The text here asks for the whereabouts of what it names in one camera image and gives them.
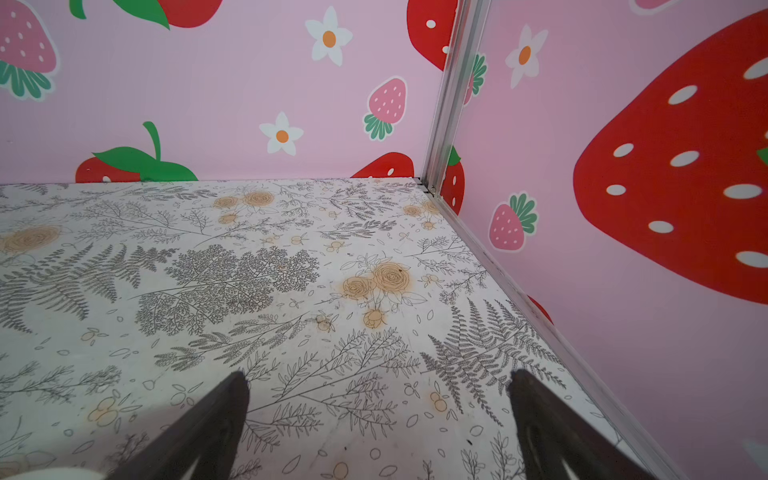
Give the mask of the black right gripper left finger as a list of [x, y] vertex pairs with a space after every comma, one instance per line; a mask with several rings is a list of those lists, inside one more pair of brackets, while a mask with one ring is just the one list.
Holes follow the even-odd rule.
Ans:
[[110, 479], [227, 479], [237, 454], [250, 390], [230, 373]]

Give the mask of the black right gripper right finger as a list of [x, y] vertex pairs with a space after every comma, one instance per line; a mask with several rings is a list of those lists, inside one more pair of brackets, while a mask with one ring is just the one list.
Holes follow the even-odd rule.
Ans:
[[526, 370], [507, 386], [528, 479], [651, 479]]

